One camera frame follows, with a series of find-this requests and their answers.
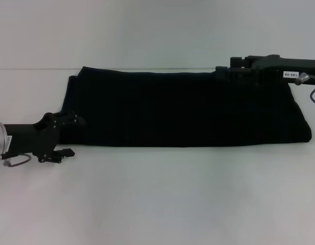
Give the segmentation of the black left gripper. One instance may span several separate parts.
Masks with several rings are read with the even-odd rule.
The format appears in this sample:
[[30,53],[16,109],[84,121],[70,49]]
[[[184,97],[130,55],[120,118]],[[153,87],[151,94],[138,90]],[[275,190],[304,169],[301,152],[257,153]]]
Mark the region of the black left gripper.
[[73,112],[46,113],[34,124],[5,124],[8,136],[11,136],[9,149],[3,159],[31,153],[40,163],[60,164],[64,158],[74,157],[72,149],[54,151],[60,134],[60,128],[86,125],[85,119]]

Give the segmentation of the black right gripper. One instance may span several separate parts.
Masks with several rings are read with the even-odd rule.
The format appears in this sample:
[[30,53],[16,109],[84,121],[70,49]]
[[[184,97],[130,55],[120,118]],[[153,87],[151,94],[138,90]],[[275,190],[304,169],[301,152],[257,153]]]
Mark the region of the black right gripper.
[[295,83],[302,73],[315,76],[315,60],[280,55],[231,57],[230,67],[215,67],[217,81],[238,85]]

